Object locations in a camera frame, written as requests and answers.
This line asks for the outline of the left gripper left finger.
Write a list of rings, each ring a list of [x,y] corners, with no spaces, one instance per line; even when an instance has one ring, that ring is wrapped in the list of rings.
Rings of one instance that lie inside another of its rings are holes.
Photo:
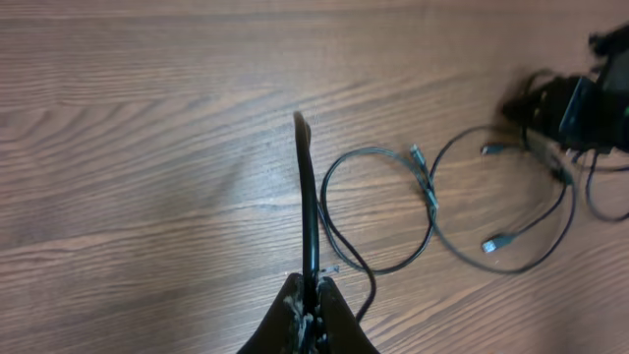
[[[303,277],[291,273],[261,323],[238,354],[299,353],[303,341]]]

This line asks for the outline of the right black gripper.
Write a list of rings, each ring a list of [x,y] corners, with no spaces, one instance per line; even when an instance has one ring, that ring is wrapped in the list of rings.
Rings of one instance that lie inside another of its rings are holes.
[[[586,76],[534,73],[502,104],[501,113],[563,148],[614,148],[614,95]]]

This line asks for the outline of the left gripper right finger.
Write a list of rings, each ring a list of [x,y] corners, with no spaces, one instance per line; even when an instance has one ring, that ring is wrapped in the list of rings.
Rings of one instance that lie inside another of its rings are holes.
[[[319,317],[322,320],[319,351],[329,354],[378,354],[330,277],[318,284]]]

